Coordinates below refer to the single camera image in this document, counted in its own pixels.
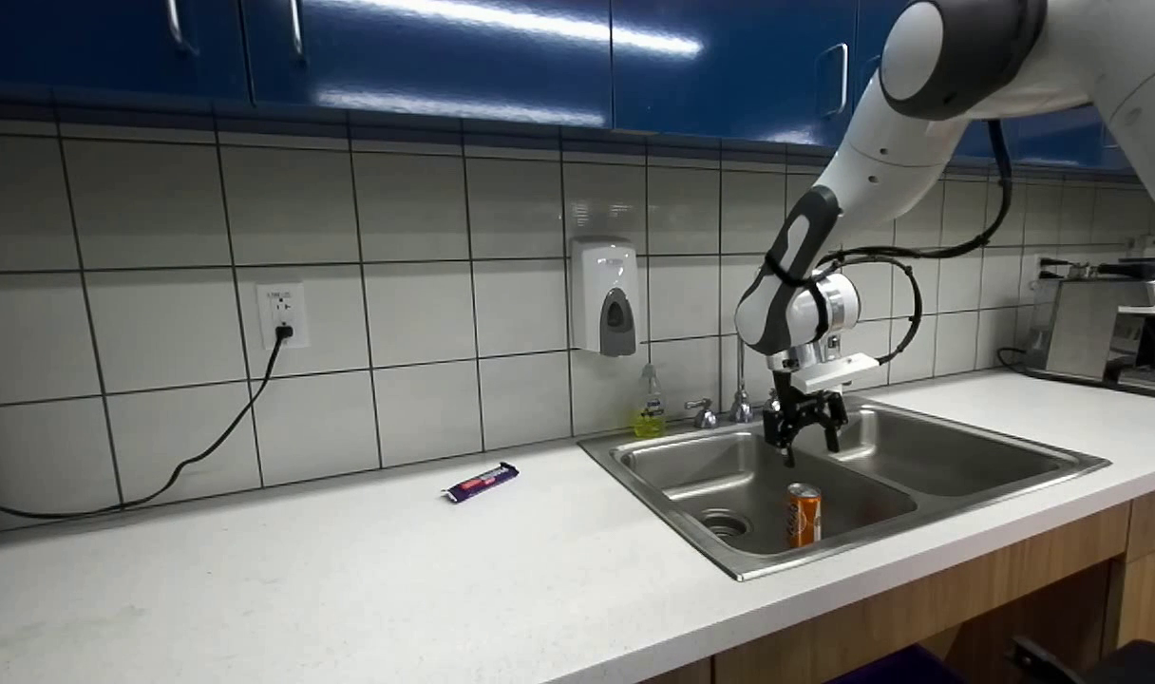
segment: sink rim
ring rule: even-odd
[[[696,513],[677,511],[667,489],[650,489],[620,460],[620,453],[627,453],[627,449],[667,453],[667,449],[681,449],[681,444],[693,444],[693,440],[731,440],[731,439],[744,439],[744,435],[755,439],[759,423],[739,423],[739,426],[719,426],[719,431],[687,431],[687,435],[646,439],[646,440],[603,439],[603,440],[581,440],[581,449],[620,485],[627,485],[658,520],[667,520],[681,541],[687,541],[700,554],[709,554],[715,567],[721,567],[735,582],[754,582],[754,578],[764,578],[764,574],[793,570],[793,567],[805,567],[805,564],[816,564],[816,558],[829,558],[829,554],[844,554],[844,551],[864,548],[864,544],[893,541],[898,532],[914,532],[914,527],[925,527],[925,523],[935,523],[935,520],[950,520],[950,518],[962,518],[962,513],[972,513],[972,511],[987,511],[987,504],[1010,501],[1010,498],[1028,498],[1035,489],[1059,485],[1059,483],[1073,483],[1073,478],[1085,478],[1090,470],[1111,468],[1111,460],[1097,460],[1097,458],[1069,453],[1069,449],[1057,449],[1057,444],[1040,444],[1040,440],[1028,440],[1028,439],[1010,439],[1010,435],[995,435],[995,431],[981,431],[981,426],[964,426],[964,423],[950,423],[950,417],[935,417],[935,413],[919,413],[919,412],[881,407],[881,403],[868,403],[868,398],[855,398],[855,407],[852,407],[855,423],[864,423],[864,417],[885,417],[885,413],[907,417],[907,423],[925,423],[925,426],[935,426],[935,431],[968,435],[978,440],[999,440],[1006,449],[1038,453],[1038,458],[1057,460],[1059,468],[1035,470],[1035,475],[1023,475],[1016,483],[987,485],[981,496],[929,496],[929,489],[914,489],[914,485],[898,483],[898,478],[852,468],[855,460],[864,460],[858,453],[835,453],[835,458],[802,453],[797,460],[824,460],[824,463],[844,468],[844,470],[852,470],[858,478],[893,485],[893,489],[907,496],[917,501],[917,511],[898,513],[888,520],[874,520],[874,523],[840,532],[840,535],[829,535],[829,541],[821,541],[814,548],[792,548],[792,551],[759,554],[759,551],[741,551],[741,548],[726,544],[721,535],[715,535]]]

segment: electrical outlet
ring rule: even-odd
[[[267,349],[275,349],[275,341],[279,341],[275,330],[282,323],[289,323],[296,330],[282,349],[308,349],[313,347],[306,285],[296,285],[296,280],[260,285],[260,306],[263,306]]]

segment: robotic arm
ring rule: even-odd
[[[919,0],[888,42],[849,137],[783,219],[739,306],[739,339],[776,373],[767,440],[792,449],[824,426],[835,449],[840,393],[878,368],[840,359],[858,318],[855,285],[816,266],[858,225],[907,213],[945,173],[978,119],[1023,119],[1094,102],[1155,197],[1155,0]]]

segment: small bottle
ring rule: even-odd
[[[646,373],[643,373],[643,407],[631,413],[627,435],[640,439],[640,440],[667,435],[667,407],[658,398],[655,365],[646,365]]]

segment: stainless steel sink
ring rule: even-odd
[[[759,578],[1106,468],[904,412],[852,413],[840,453],[821,444],[821,431],[805,431],[793,468],[764,444],[759,426],[598,440],[586,453],[731,578]],[[821,544],[793,548],[792,483],[821,489]]]

